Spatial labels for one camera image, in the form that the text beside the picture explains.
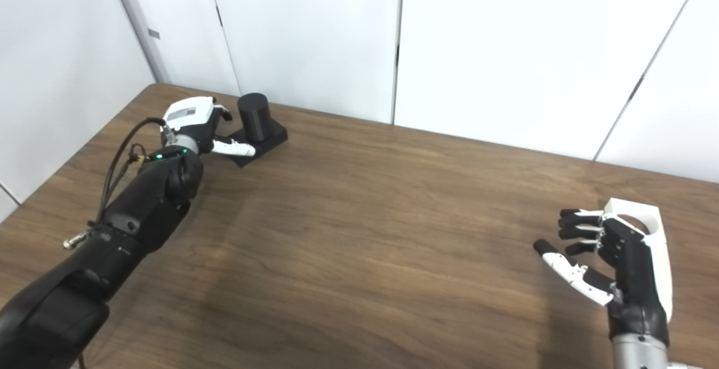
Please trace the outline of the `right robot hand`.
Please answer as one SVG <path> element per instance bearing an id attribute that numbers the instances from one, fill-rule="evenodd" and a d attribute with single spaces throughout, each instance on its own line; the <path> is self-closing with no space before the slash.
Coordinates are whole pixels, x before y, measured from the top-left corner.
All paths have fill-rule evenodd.
<path id="1" fill-rule="evenodd" d="M 558 236 L 572 239 L 565 251 L 546 239 L 534 251 L 570 287 L 608 310 L 609 336 L 637 334 L 670 346 L 671 297 L 660 286 L 650 234 L 616 213 L 562 209 Z"/>

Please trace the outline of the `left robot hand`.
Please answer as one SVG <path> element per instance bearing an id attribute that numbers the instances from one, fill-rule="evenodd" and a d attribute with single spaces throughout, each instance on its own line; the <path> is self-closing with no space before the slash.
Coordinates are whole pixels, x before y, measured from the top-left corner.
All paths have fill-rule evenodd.
<path id="1" fill-rule="evenodd" d="M 165 111 L 160 129 L 162 146 L 178 146 L 198 156 L 214 152 L 223 156 L 253 157 L 255 148 L 216 133 L 221 120 L 232 121 L 227 108 L 213 96 L 193 96 L 175 101 Z"/>

